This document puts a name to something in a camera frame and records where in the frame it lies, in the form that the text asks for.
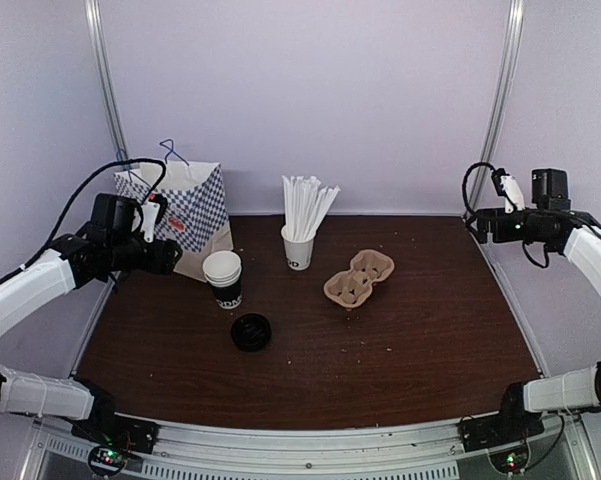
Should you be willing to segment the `black paper cups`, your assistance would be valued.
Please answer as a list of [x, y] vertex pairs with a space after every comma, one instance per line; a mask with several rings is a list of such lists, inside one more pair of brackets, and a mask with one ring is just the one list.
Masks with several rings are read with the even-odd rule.
[[237, 308], [242, 302], [242, 261], [233, 251], [218, 251], [209, 255], [202, 265], [217, 304], [225, 310]]

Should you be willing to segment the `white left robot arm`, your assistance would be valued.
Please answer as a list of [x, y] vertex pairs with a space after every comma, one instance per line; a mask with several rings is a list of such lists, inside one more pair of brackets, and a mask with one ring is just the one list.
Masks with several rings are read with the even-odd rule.
[[[147, 242], [133, 235], [119, 244], [102, 246], [64, 235], [31, 266], [0, 284], [0, 338], [41, 307], [94, 279], [132, 270], [169, 275], [182, 254], [173, 240]], [[113, 400], [97, 387], [4, 365], [0, 365], [0, 413], [83, 420], [103, 444], [117, 442], [124, 433], [122, 419], [114, 415]]]

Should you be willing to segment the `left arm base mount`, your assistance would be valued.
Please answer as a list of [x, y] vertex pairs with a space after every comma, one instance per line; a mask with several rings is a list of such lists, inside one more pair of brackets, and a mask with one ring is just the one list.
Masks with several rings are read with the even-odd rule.
[[126, 467], [140, 466], [141, 454], [153, 452], [159, 432], [155, 422], [118, 414], [107, 428], [89, 420], [69, 420], [68, 423], [74, 436], [95, 443], [87, 454], [87, 466], [100, 477], [112, 477]]

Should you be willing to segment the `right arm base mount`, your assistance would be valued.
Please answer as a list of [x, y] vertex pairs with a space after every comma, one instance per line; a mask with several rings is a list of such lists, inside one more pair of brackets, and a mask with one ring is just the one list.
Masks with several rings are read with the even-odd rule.
[[529, 440], [544, 431], [544, 424], [537, 414], [523, 419], [520, 425], [503, 421], [499, 414], [465, 416], [458, 423], [464, 451], [484, 450], [491, 467], [508, 477], [523, 474], [531, 466]]

